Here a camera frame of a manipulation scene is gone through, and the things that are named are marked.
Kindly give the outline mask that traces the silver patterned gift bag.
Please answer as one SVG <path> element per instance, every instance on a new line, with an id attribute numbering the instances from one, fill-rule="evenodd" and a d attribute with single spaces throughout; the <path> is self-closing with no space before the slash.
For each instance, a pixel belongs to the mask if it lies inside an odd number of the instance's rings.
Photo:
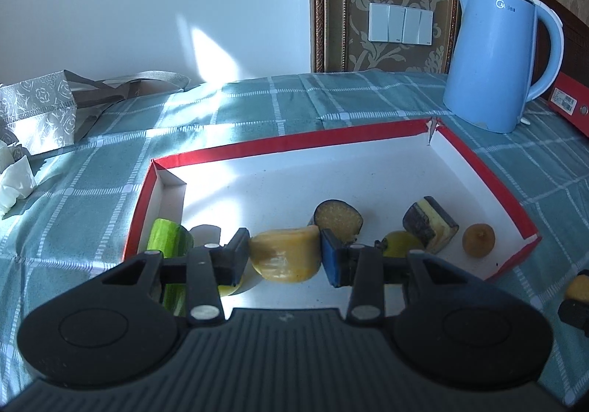
<path id="1" fill-rule="evenodd" d="M 142 93 L 144 82 L 185 91 L 191 79 L 180 73 L 148 70 L 92 80 L 59 70 L 1 88 L 1 140 L 37 155 L 81 140 L 110 106 Z"/>

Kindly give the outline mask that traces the red flat box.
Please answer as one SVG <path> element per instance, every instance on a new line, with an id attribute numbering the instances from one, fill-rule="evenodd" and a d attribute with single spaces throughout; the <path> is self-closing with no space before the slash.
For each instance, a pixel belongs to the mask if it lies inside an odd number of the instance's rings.
<path id="1" fill-rule="evenodd" d="M 589 88 L 586 85 L 561 72 L 549 96 L 549 106 L 589 136 Z"/>

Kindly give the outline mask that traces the white wall switch panel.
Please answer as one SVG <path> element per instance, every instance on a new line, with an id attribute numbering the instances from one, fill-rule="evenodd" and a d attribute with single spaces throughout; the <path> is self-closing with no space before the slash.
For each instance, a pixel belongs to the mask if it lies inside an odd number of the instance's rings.
<path id="1" fill-rule="evenodd" d="M 369 4 L 367 38 L 371 42 L 432 45 L 432 31 L 432 11 L 396 4 Z"/>

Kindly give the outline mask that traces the green tomato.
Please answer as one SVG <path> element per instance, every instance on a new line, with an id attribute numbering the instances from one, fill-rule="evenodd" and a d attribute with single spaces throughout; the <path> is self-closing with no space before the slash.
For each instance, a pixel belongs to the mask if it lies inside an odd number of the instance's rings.
<path id="1" fill-rule="evenodd" d="M 220 294 L 220 297 L 224 298 L 225 296 L 229 296 L 231 294 L 234 294 L 235 292 L 237 292 L 241 288 L 243 283 L 244 283 L 244 277 L 241 277 L 239 282 L 235 285 L 219 285 L 218 292 Z"/>
<path id="2" fill-rule="evenodd" d="M 380 241 L 375 241 L 374 246 L 387 258 L 405 258 L 410 251 L 424 251 L 420 239 L 407 231 L 389 232 Z"/>

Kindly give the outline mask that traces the yellow jackfruit pod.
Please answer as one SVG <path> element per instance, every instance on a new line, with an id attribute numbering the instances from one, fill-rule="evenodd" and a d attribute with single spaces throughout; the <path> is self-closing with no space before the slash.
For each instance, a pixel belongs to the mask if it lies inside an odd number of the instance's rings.
<path id="1" fill-rule="evenodd" d="M 589 277 L 587 274 L 578 274 L 568 285 L 565 298 L 571 301 L 589 303 Z"/>

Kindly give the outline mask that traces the white crumpled plastic bag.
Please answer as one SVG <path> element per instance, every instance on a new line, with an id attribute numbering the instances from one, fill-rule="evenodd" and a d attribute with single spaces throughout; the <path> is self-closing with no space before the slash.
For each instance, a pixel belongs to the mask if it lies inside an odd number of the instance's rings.
<path id="1" fill-rule="evenodd" d="M 37 187 L 28 157 L 14 159 L 12 150 L 1 142 L 0 211 L 4 217 L 18 200 L 26 199 Z"/>

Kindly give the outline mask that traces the teal plaid bedspread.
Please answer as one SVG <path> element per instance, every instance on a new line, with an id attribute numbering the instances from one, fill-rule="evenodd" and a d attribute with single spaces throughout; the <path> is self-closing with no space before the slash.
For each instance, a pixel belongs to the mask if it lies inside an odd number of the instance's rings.
<path id="1" fill-rule="evenodd" d="M 559 319 L 588 267 L 588 141 L 544 100 L 500 135 L 442 103 L 446 78 L 425 72 L 308 73 L 201 86 L 110 107 L 72 147 L 35 157 L 37 187 L 1 222 L 1 398 L 30 382 L 16 346 L 38 305 L 119 263 L 150 161 L 174 153 L 329 128 L 438 117 L 508 187 L 541 243 L 498 284 L 550 320 L 542 384 L 566 404 L 588 390 L 588 340 Z"/>

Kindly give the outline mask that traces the blue electric kettle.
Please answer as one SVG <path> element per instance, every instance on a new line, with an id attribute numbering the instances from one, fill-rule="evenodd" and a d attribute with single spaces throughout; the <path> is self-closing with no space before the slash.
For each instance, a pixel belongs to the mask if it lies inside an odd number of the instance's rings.
<path id="1" fill-rule="evenodd" d="M 563 23 L 541 0 L 459 0 L 461 24 L 443 103 L 462 120 L 510 133 L 527 103 L 546 92 L 564 56 Z M 547 66 L 532 80 L 537 25 L 549 34 Z"/>

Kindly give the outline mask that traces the small cucumber piece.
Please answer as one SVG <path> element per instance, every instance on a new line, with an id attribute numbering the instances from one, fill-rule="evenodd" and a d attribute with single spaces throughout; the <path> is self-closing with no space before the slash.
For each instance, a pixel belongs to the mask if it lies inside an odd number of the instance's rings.
<path id="1" fill-rule="evenodd" d="M 165 259 L 185 256 L 192 249 L 194 240 L 182 225 L 163 218 L 155 219 L 148 239 L 148 251 L 160 251 Z M 163 287 L 162 304 L 175 316 L 184 315 L 186 287 L 183 284 L 167 284 Z"/>

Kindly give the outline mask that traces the red shallow box tray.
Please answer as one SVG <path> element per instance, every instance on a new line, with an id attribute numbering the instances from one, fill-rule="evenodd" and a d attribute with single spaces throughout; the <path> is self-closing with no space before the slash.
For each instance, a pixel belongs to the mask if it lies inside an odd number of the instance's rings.
<path id="1" fill-rule="evenodd" d="M 436 118 L 419 118 L 265 138 L 155 159 L 145 177 L 125 256 L 146 249 L 153 222 L 214 225 L 227 242 L 308 224 L 317 205 L 341 200 L 362 215 L 370 245 L 402 226 L 405 212 L 434 198 L 460 229 L 484 223 L 495 245 L 483 259 L 453 238 L 443 260 L 489 280 L 523 262 L 540 232 L 476 154 Z"/>

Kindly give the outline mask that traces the brown kiwi fruit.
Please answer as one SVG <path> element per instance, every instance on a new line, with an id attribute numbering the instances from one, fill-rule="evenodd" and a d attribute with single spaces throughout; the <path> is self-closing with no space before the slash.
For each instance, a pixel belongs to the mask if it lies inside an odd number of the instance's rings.
<path id="1" fill-rule="evenodd" d="M 468 227 L 462 237 L 464 253 L 472 258 L 488 256 L 495 246 L 495 232 L 488 224 L 474 224 Z"/>

